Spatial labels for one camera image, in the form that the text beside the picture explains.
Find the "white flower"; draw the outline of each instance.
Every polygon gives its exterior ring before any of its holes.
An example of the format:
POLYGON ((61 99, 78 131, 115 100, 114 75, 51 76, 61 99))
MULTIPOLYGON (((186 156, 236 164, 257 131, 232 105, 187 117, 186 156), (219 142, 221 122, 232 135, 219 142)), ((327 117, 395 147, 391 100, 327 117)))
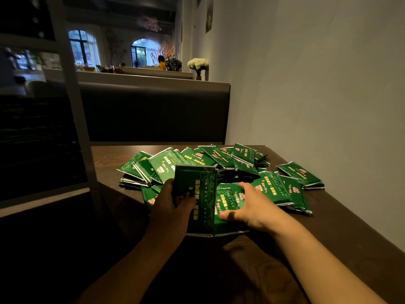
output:
POLYGON ((187 63, 191 69, 199 69, 200 67, 208 67, 208 61, 206 59, 192 59, 187 63))

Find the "white flower bouquet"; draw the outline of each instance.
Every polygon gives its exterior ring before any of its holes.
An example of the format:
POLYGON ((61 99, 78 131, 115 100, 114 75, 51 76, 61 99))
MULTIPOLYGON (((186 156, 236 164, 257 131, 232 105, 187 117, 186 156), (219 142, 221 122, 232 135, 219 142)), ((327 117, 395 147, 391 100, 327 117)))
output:
POLYGON ((197 76, 201 77, 201 71, 208 68, 208 61, 206 59, 192 59, 188 61, 187 65, 196 71, 197 76))

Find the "forearm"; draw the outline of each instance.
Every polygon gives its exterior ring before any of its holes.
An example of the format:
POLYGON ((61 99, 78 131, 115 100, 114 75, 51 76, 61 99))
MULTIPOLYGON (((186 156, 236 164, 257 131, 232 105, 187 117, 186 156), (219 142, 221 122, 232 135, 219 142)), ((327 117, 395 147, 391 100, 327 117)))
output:
POLYGON ((312 303, 384 303, 292 217, 272 235, 312 303))
POLYGON ((156 274, 170 257, 143 239, 94 284, 77 303, 139 303, 156 274))

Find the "person's left arm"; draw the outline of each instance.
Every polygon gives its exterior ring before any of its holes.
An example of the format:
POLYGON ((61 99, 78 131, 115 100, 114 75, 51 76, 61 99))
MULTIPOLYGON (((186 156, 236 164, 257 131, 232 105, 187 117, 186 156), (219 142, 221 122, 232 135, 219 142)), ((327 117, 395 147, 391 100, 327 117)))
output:
POLYGON ((138 245, 94 284, 75 303, 139 303, 150 283, 184 239, 188 218, 196 204, 187 198, 175 208, 173 179, 165 182, 156 199, 148 228, 138 245))

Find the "brown table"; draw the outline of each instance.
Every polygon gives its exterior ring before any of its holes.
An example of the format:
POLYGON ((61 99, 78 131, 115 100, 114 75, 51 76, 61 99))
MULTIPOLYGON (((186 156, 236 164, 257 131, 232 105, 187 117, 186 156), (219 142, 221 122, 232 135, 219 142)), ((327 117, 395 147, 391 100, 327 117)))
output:
MULTIPOLYGON (((132 245, 144 233, 146 209, 139 191, 118 186, 122 173, 116 168, 140 150, 155 154, 167 147, 92 147, 101 193, 132 245)), ((173 147, 182 150, 186 145, 173 147)), ((269 154, 271 171, 286 163, 266 146, 251 147, 269 154)), ((313 216, 291 215, 388 303, 404 303, 405 254, 325 190, 305 194, 313 216)), ((143 302, 172 299, 180 303, 307 302, 280 249, 270 236, 257 231, 210 239, 186 237, 149 287, 143 302)))

